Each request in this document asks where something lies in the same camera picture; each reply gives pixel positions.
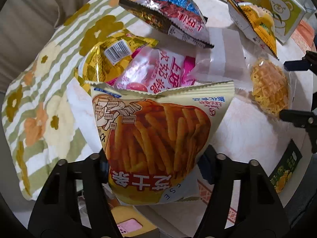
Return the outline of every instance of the gold snack bag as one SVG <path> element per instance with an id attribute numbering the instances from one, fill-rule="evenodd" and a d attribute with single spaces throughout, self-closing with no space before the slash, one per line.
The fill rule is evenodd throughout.
<path id="1" fill-rule="evenodd" d="M 272 13 L 265 8 L 242 0 L 227 0 L 227 4 L 232 21 L 245 36 L 277 58 Z"/>
<path id="2" fill-rule="evenodd" d="M 177 200 L 233 95 L 233 82 L 157 94 L 106 83 L 91 87 L 109 185 L 117 198 L 132 205 Z"/>
<path id="3" fill-rule="evenodd" d="M 275 57 L 277 57 L 276 38 L 274 34 L 275 26 L 271 12 L 253 4 L 239 4 L 239 6 L 251 23 L 254 32 L 259 35 L 264 43 L 272 50 Z"/>
<path id="4" fill-rule="evenodd" d="M 85 80 L 78 75 L 78 69 L 75 69 L 74 77 L 78 80 L 79 85 L 90 95 L 90 84 L 86 83 Z"/>
<path id="5" fill-rule="evenodd" d="M 85 81 L 109 82 L 121 75 L 137 49 L 157 43 L 153 38 L 135 36 L 123 29 L 90 50 L 78 66 L 78 76 Z"/>

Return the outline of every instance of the floral blanket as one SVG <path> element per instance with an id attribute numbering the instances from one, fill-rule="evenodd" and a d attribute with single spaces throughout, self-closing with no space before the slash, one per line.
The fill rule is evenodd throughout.
<path id="1" fill-rule="evenodd" d="M 94 44 L 138 21 L 118 1 L 85 4 L 7 90 L 2 124 L 21 192 L 28 200 L 37 199 L 58 160 L 73 162 L 93 153 L 76 124 L 66 86 Z"/>

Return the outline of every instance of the barcode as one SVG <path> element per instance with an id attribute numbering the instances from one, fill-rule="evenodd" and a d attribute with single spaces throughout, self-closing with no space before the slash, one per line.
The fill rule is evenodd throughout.
<path id="1" fill-rule="evenodd" d="M 115 65 L 122 58 L 132 55 L 132 52 L 124 40 L 120 40 L 104 51 L 104 55 Z"/>

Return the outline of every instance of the screw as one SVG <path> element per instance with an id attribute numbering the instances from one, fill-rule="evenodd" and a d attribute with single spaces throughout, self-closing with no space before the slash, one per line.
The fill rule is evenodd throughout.
<path id="1" fill-rule="evenodd" d="M 91 159 L 97 159 L 97 158 L 99 158 L 99 154 L 98 153 L 93 153 L 93 154 L 90 155 L 90 158 Z"/>
<path id="2" fill-rule="evenodd" d="M 65 163 L 67 163 L 67 160 L 66 160 L 66 159 L 61 159 L 61 160 L 59 160 L 59 161 L 57 162 L 57 164 L 58 164 L 59 166 L 62 166 L 62 165 L 65 164 Z"/>
<path id="3" fill-rule="evenodd" d="M 258 165 L 259 165 L 259 162 L 258 162 L 257 160 L 255 160 L 255 159 L 252 159 L 252 160 L 250 161 L 250 164 L 253 165 L 253 166 L 258 166 Z"/>
<path id="4" fill-rule="evenodd" d="M 225 160 L 227 157 L 226 157 L 226 155 L 224 155 L 224 154 L 217 154 L 217 158 L 218 158 L 219 160 Z"/>

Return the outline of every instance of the plastic wrapper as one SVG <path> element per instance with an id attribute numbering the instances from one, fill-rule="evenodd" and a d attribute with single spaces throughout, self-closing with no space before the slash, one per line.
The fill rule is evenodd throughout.
<path id="1" fill-rule="evenodd" d="M 196 66 L 187 78 L 203 82 L 234 80 L 236 88 L 252 91 L 239 32 L 226 28 L 208 28 L 208 31 L 215 47 L 196 49 Z"/>
<path id="2" fill-rule="evenodd" d="M 198 47 L 213 47 L 206 20 L 193 0 L 119 0 L 119 5 L 165 34 Z"/>
<path id="3" fill-rule="evenodd" d="M 110 165 L 109 186 L 126 204 L 179 200 L 234 95 L 233 82 L 150 94 L 91 88 L 99 137 Z"/>
<path id="4" fill-rule="evenodd" d="M 242 0 L 227 0 L 232 21 L 245 36 L 265 52 L 275 56 L 276 38 L 272 13 L 264 8 Z"/>
<path id="5" fill-rule="evenodd" d="M 194 68 L 195 59 L 159 49 L 144 47 L 119 76 L 114 87 L 158 93 L 170 88 L 189 86 L 186 74 Z"/>
<path id="6" fill-rule="evenodd" d="M 280 61 L 266 53 L 250 59 L 249 72 L 253 83 L 251 99 L 264 113 L 279 118 L 283 109 L 291 109 L 296 80 Z"/>
<path id="7" fill-rule="evenodd" d="M 90 95 L 90 84 L 86 83 L 86 81 L 78 75 L 78 68 L 75 69 L 74 77 L 79 82 L 79 85 Z"/>
<path id="8" fill-rule="evenodd" d="M 97 43 L 81 61 L 77 74 L 84 81 L 112 81 L 126 69 L 134 53 L 145 46 L 154 47 L 157 43 L 153 38 L 135 36 L 123 29 Z"/>

